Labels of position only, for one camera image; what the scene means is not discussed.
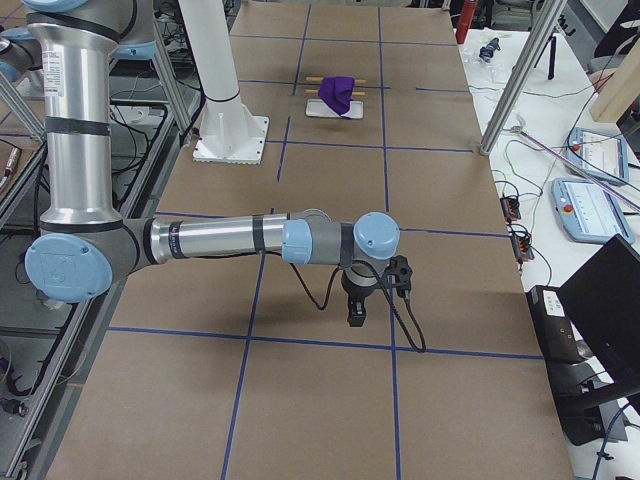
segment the cable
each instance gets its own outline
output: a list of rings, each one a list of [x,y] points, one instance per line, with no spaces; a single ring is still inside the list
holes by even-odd
[[[613,73],[610,75],[607,75],[604,79],[604,81],[609,80],[610,77],[613,76]],[[469,88],[473,88],[474,90],[491,90],[493,92],[502,92],[504,90],[504,88],[491,88],[491,87],[475,87],[473,85],[469,85]],[[538,92],[528,92],[528,91],[523,91],[522,93],[524,95],[532,95],[534,97],[545,97],[545,98],[553,98],[553,99],[558,99],[558,98],[564,98],[564,97],[570,97],[572,95],[579,95],[582,92],[589,90],[590,88],[593,88],[593,84],[589,84],[586,87],[575,91],[575,92],[570,92],[570,93],[562,93],[560,95],[549,95],[547,93],[538,93]]]
[[[579,381],[578,383],[576,383],[575,386],[579,387],[580,385],[582,385],[587,380],[591,380],[593,377],[597,377],[598,375],[602,375],[603,373],[607,373],[607,371],[606,370],[602,370],[601,372],[598,372],[598,373],[592,373],[588,377],[586,377],[586,378],[582,379],[581,381]]]
[[[12,147],[12,148],[20,148],[20,147],[18,147],[15,143],[11,143],[10,141],[8,141],[8,140],[4,140],[3,138],[0,138],[0,142],[5,143],[5,144],[9,145],[9,146],[10,146],[10,147]]]
[[[38,166],[38,173],[36,174],[36,184],[33,191],[33,231],[34,238],[38,238],[40,236],[40,212],[38,203],[40,202],[40,179],[44,174],[44,166],[47,162],[47,154],[49,152],[48,144],[45,143],[42,147],[42,159],[40,160],[40,165]]]
[[[413,348],[413,350],[416,351],[417,353],[425,353],[427,351],[427,345],[426,345],[426,341],[424,339],[424,334],[422,333],[422,328],[420,328],[420,324],[416,320],[416,317],[413,315],[413,312],[411,310],[411,303],[410,303],[409,298],[405,298],[404,299],[404,303],[405,303],[405,305],[407,307],[407,312],[409,313],[409,317],[411,318],[411,321],[413,322],[413,325],[416,328],[416,331],[418,332],[418,335],[420,336],[420,346],[419,347],[416,345],[415,341],[413,340],[413,337],[409,333],[409,330],[407,329],[407,326],[405,325],[404,321],[402,320],[402,317],[398,313],[398,309],[396,308],[395,304],[393,303],[393,299],[391,298],[391,295],[387,291],[387,288],[385,287],[385,284],[382,281],[382,278],[380,278],[380,275],[378,275],[378,272],[376,271],[374,266],[371,265],[369,262],[366,262],[364,260],[354,260],[353,263],[354,264],[358,264],[358,265],[364,265],[365,267],[367,267],[369,269],[371,274],[375,277],[376,281],[378,282],[378,286],[382,290],[382,293],[384,294],[384,298],[387,300],[387,303],[389,304],[389,307],[391,308],[391,312],[393,313],[393,316],[395,317],[396,321],[400,325],[400,328],[402,329],[402,331],[404,333],[404,336],[407,338],[407,341],[409,342],[409,345],[411,345],[411,348]]]
[[[277,257],[281,257],[282,256],[278,252],[264,252],[264,254],[265,255],[274,255],[274,256],[277,256]],[[253,256],[253,255],[258,255],[258,252],[233,253],[233,254],[230,254],[230,255],[204,255],[204,256],[193,257],[193,258],[203,258],[203,259],[208,259],[208,260],[224,260],[224,259],[228,259],[228,258],[250,257],[250,256]],[[329,283],[327,284],[327,291],[325,293],[324,301],[322,302],[322,305],[320,305],[320,303],[314,298],[313,294],[311,293],[311,290],[307,286],[307,283],[304,281],[304,278],[302,278],[302,275],[300,274],[300,271],[298,270],[298,268],[293,263],[290,263],[289,266],[291,267],[293,272],[296,274],[296,277],[298,277],[298,281],[302,285],[302,288],[304,289],[304,292],[307,294],[307,297],[309,297],[309,300],[311,300],[311,302],[321,312],[326,310],[327,306],[329,305],[329,300],[331,298],[331,289],[333,287],[333,282],[334,282],[334,280],[336,278],[336,275],[340,271],[340,268],[336,267],[333,270],[333,272],[331,273],[331,277],[329,278]]]
[[[519,143],[520,145],[524,145],[525,147],[530,148],[530,149],[533,149],[533,150],[535,150],[535,151],[541,151],[541,150],[540,150],[540,149],[537,149],[537,148],[534,148],[534,147],[532,147],[531,145],[527,145],[526,143],[524,143],[524,142],[523,142],[523,141],[521,141],[521,140],[516,140],[516,139],[509,140],[509,141],[507,142],[507,144],[504,146],[504,158],[505,158],[505,160],[507,161],[507,163],[509,164],[509,167],[511,168],[511,172],[512,172],[516,177],[518,177],[519,179],[524,180],[525,182],[527,182],[527,183],[529,183],[529,184],[533,185],[534,187],[536,187],[536,188],[540,191],[540,194],[539,194],[538,196],[541,196],[541,195],[544,193],[544,191],[542,190],[542,187],[540,187],[537,183],[532,182],[532,181],[531,181],[531,180],[529,180],[528,178],[523,177],[523,176],[522,176],[522,175],[520,175],[518,172],[516,172],[516,169],[515,169],[515,167],[513,166],[513,163],[512,163],[512,161],[511,161],[511,157],[509,157],[509,146],[510,146],[512,143]]]
[[[591,480],[596,480],[598,478],[598,470],[600,469],[600,462],[602,461],[602,457],[604,457],[605,455],[604,449],[607,446],[607,442],[609,441],[609,435],[611,435],[611,430],[613,430],[613,426],[618,421],[618,418],[620,418],[620,415],[622,415],[622,412],[624,412],[625,409],[630,406],[631,404],[627,403],[624,407],[620,407],[616,412],[616,414],[611,419],[611,422],[609,422],[607,431],[604,434],[604,440],[602,440],[602,447],[600,447],[600,451],[598,452],[598,460],[596,461],[596,466],[593,469],[593,475],[591,476]]]
[[[333,281],[335,280],[336,275],[340,271],[340,267],[336,267],[333,270],[333,272],[331,272],[331,277],[329,278],[329,283],[327,284],[327,291],[326,291],[325,296],[324,296],[324,302],[322,303],[322,305],[320,305],[318,303],[318,301],[311,294],[311,291],[309,290],[309,287],[307,287],[306,282],[302,278],[302,275],[300,275],[300,272],[298,271],[296,266],[293,263],[290,263],[289,265],[291,265],[291,268],[293,269],[294,273],[296,274],[296,277],[298,277],[298,280],[302,284],[302,288],[304,289],[304,292],[307,294],[307,297],[309,297],[309,300],[311,300],[311,302],[313,302],[313,304],[316,306],[316,308],[318,310],[320,310],[321,312],[326,310],[327,306],[329,305],[329,300],[331,298],[331,288],[333,287]]]
[[[549,268],[549,278],[547,280],[547,283],[545,284],[545,287],[548,287],[549,285],[551,285],[551,280],[553,279],[553,268],[551,268],[551,264],[549,263],[549,260],[547,260],[547,258],[540,253],[540,250],[538,250],[533,245],[531,245],[531,250],[536,252],[540,256],[540,258],[542,258],[542,260],[544,260],[544,263],[546,263],[547,267]]]

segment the cardboard table surface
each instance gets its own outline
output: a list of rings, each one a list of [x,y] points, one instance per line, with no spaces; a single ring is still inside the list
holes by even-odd
[[[277,258],[149,268],[48,478],[572,478],[448,16],[249,3],[231,37],[243,101],[270,117],[262,164],[194,162],[191,145],[158,214],[390,212],[429,353],[380,292],[352,329],[339,286],[318,312]],[[363,120],[305,116],[324,75],[367,81]],[[331,271],[302,269],[314,295]]]

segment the black cable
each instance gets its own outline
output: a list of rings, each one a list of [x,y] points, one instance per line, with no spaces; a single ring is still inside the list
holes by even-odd
[[[222,260],[222,259],[228,259],[228,258],[239,258],[239,257],[249,257],[252,255],[257,255],[259,252],[249,252],[249,253],[234,253],[234,254],[230,254],[230,255],[201,255],[198,257],[192,257],[192,258],[202,258],[202,259],[209,259],[209,260]],[[278,252],[264,252],[265,255],[275,255],[280,257],[281,254]],[[380,275],[378,275],[378,272],[376,271],[376,269],[373,267],[373,265],[371,265],[369,262],[366,262],[364,260],[354,260],[353,261],[354,264],[360,264],[360,265],[364,265],[365,267],[367,267],[371,273],[373,274],[373,276],[375,277],[378,286],[380,287],[380,289],[382,290],[382,293],[384,294],[385,299],[387,300],[387,303],[389,304],[389,307],[391,308],[391,311],[393,312],[393,316],[395,317],[395,319],[397,320],[398,324],[400,325],[400,328],[402,328],[402,331],[404,332],[405,337],[407,338],[407,341],[409,342],[409,345],[411,345],[411,348],[413,348],[416,352],[418,353],[425,353],[427,351],[427,346],[426,346],[426,341],[424,338],[424,334],[422,333],[422,328],[420,328],[420,324],[418,323],[418,320],[416,319],[415,315],[413,314],[413,311],[411,309],[411,301],[409,298],[405,298],[404,299],[404,303],[406,305],[407,308],[407,312],[409,313],[409,317],[411,318],[411,321],[413,322],[413,325],[416,328],[416,331],[418,332],[418,335],[420,336],[420,347],[418,347],[415,343],[415,341],[413,340],[411,333],[409,333],[409,330],[407,329],[404,321],[402,320],[402,317],[400,316],[400,313],[398,313],[398,309],[395,306],[395,303],[393,302],[393,299],[391,298],[389,292],[387,291],[384,282],[382,281],[382,278],[380,277]],[[320,305],[320,303],[313,297],[313,295],[311,294],[311,291],[309,290],[309,287],[307,286],[306,282],[304,281],[304,279],[302,278],[302,275],[300,274],[300,272],[298,271],[298,269],[296,268],[296,266],[292,263],[289,264],[291,266],[291,268],[293,269],[293,271],[296,274],[296,277],[298,277],[298,280],[300,281],[302,288],[304,289],[305,293],[307,294],[307,296],[309,297],[309,299],[313,302],[313,304],[316,306],[316,308],[320,311],[323,311],[327,308],[327,306],[329,305],[329,300],[331,297],[331,289],[333,287],[333,282],[335,280],[336,275],[338,274],[338,272],[340,271],[339,267],[336,267],[333,272],[331,273],[331,277],[329,279],[329,282],[327,284],[327,291],[325,294],[325,298],[324,298],[324,302],[322,303],[322,305]]]
[[[405,298],[404,299],[404,303],[407,306],[407,312],[409,313],[409,317],[411,317],[411,321],[413,322],[413,325],[416,328],[416,331],[418,332],[418,335],[420,336],[420,347],[418,347],[416,345],[415,341],[413,340],[413,337],[409,333],[409,330],[407,329],[407,326],[405,325],[404,321],[402,320],[402,317],[398,313],[398,309],[396,308],[396,306],[395,306],[395,304],[393,302],[393,299],[391,298],[391,295],[387,291],[387,289],[385,287],[385,284],[382,281],[382,278],[380,277],[380,275],[378,275],[378,272],[376,271],[374,266],[371,265],[369,262],[366,262],[364,260],[354,260],[353,263],[354,264],[359,264],[359,265],[364,265],[365,267],[367,267],[369,269],[371,274],[375,277],[376,281],[378,282],[378,286],[382,290],[382,293],[384,294],[384,298],[387,300],[387,303],[389,304],[389,307],[391,308],[391,312],[393,313],[393,316],[395,317],[396,321],[400,325],[400,328],[402,329],[402,331],[404,333],[404,336],[407,338],[407,341],[409,342],[409,345],[411,345],[411,348],[413,348],[413,350],[415,350],[416,352],[425,353],[427,351],[427,344],[426,344],[426,341],[424,339],[424,334],[422,333],[422,328],[420,328],[420,324],[418,323],[418,321],[416,320],[416,317],[413,315],[413,312],[411,311],[411,303],[410,303],[409,298]]]
[[[149,155],[151,153],[151,147],[158,140],[158,137],[160,136],[160,132],[162,131],[164,123],[167,121],[167,115],[168,115],[167,107],[163,105],[161,108],[164,111],[164,115],[162,117],[162,121],[160,122],[160,124],[156,128],[156,131],[155,131],[153,137],[148,142],[148,144],[147,144],[148,148],[145,151],[143,157],[140,159],[140,162],[138,162],[140,165],[144,164],[149,159]],[[124,194],[122,195],[122,198],[118,199],[118,208],[121,208],[122,205],[124,205],[124,202],[126,202],[127,199],[129,198],[129,195],[131,195],[131,191],[133,190],[133,185],[135,184],[136,180],[138,179],[138,175],[140,175],[140,170],[138,170],[135,173],[135,175],[133,176],[133,179],[131,180],[131,182],[127,186],[127,189],[125,190]]]
[[[593,469],[593,476],[591,477],[591,480],[596,480],[596,478],[598,478],[598,470],[600,469],[600,462],[602,462],[602,458],[605,455],[604,449],[607,446],[607,442],[609,441],[609,435],[611,435],[611,430],[613,430],[613,426],[615,425],[615,423],[618,420],[618,418],[620,418],[620,415],[622,415],[622,412],[624,412],[625,409],[630,407],[630,406],[631,406],[631,404],[627,403],[624,407],[620,407],[618,409],[618,411],[616,412],[616,414],[611,419],[611,422],[609,422],[609,426],[607,427],[607,431],[604,434],[604,439],[602,440],[602,447],[600,447],[600,451],[598,452],[598,460],[596,461],[596,466]]]
[[[575,386],[578,387],[578,386],[582,385],[584,382],[586,382],[587,380],[591,380],[593,377],[597,377],[598,375],[602,375],[603,373],[607,373],[607,371],[606,370],[602,370],[601,372],[592,373],[588,377],[583,378],[578,383],[576,383]]]
[[[277,256],[277,257],[281,257],[282,256],[278,252],[264,252],[264,254],[265,255],[274,255],[274,256]],[[230,254],[230,255],[202,255],[202,256],[193,257],[193,258],[203,258],[203,259],[207,259],[207,260],[224,260],[224,259],[228,259],[228,258],[250,257],[252,255],[258,255],[258,252],[233,253],[233,254]],[[333,288],[333,282],[334,282],[334,280],[336,278],[336,275],[340,271],[340,268],[336,267],[335,270],[331,273],[331,277],[329,278],[329,282],[327,284],[327,291],[325,293],[324,301],[322,302],[322,305],[320,305],[320,302],[318,302],[315,299],[315,297],[311,293],[311,290],[307,286],[307,282],[305,282],[304,278],[302,278],[302,274],[300,273],[298,268],[293,263],[290,263],[289,266],[291,267],[293,272],[296,274],[296,277],[298,277],[298,281],[302,285],[302,288],[304,289],[304,292],[307,294],[307,297],[309,297],[309,300],[311,300],[311,302],[321,312],[326,310],[327,306],[329,305],[329,300],[331,299],[331,289]]]
[[[307,287],[307,284],[304,281],[304,279],[302,278],[302,275],[298,271],[297,267],[293,263],[290,263],[289,265],[291,265],[291,268],[293,269],[294,273],[296,274],[296,277],[298,277],[298,280],[300,281],[300,284],[302,285],[302,288],[304,289],[304,292],[307,294],[307,297],[309,297],[309,300],[311,300],[311,302],[313,302],[313,304],[316,306],[316,308],[318,310],[320,310],[321,312],[326,310],[327,306],[329,305],[329,300],[331,299],[331,288],[333,287],[333,281],[335,280],[336,275],[340,271],[340,267],[336,267],[333,270],[333,272],[331,272],[331,277],[329,278],[329,283],[327,284],[327,291],[326,291],[325,296],[324,296],[324,302],[322,302],[322,305],[320,305],[320,303],[318,303],[318,301],[311,294],[311,291],[309,290],[309,287]]]
[[[202,93],[202,88],[201,87],[196,87],[195,85],[189,85],[187,82],[183,82],[182,80],[178,80],[178,83],[180,85],[184,85],[187,88],[190,88],[191,90],[195,90],[197,92],[201,92]]]
[[[116,120],[115,116],[111,116],[111,119],[116,122],[118,125],[121,125],[123,127],[125,127],[127,129],[127,132],[129,132],[129,136],[131,137],[131,140],[133,141],[133,158],[137,158],[138,157],[138,142],[136,141],[136,137],[133,135],[133,130],[131,128],[129,128],[129,125],[127,125],[126,120],[124,119],[124,115],[122,114],[122,112],[120,111],[120,108],[118,107],[114,107],[116,109],[116,111],[120,114],[120,118],[122,118],[122,121],[124,123],[120,123]],[[145,139],[147,140],[147,148],[149,148],[149,138],[146,137],[145,135]]]
[[[540,253],[540,250],[538,250],[533,245],[531,245],[531,250],[536,252],[540,256],[540,258],[542,258],[542,260],[544,260],[544,263],[546,263],[547,267],[549,268],[549,279],[547,280],[547,283],[545,285],[545,287],[548,287],[549,285],[551,285],[551,280],[553,279],[553,268],[551,268],[551,264],[549,263],[549,260],[547,260],[547,258]]]
[[[34,238],[40,236],[40,212],[38,203],[40,202],[40,179],[44,174],[45,163],[47,162],[47,155],[49,153],[48,145],[45,143],[42,147],[42,159],[38,166],[38,172],[36,174],[36,183],[33,191],[33,231]]]
[[[4,140],[4,139],[2,139],[2,138],[0,138],[0,142],[5,143],[5,144],[7,144],[7,145],[9,145],[10,147],[13,147],[13,148],[20,148],[20,147],[19,147],[19,146],[17,146],[15,143],[11,143],[10,141],[8,141],[8,140]]]
[[[518,190],[518,187],[516,187],[513,183],[509,182],[508,180],[494,180],[493,183],[504,183],[506,185],[510,185],[516,191],[516,197],[520,197],[520,190]]]

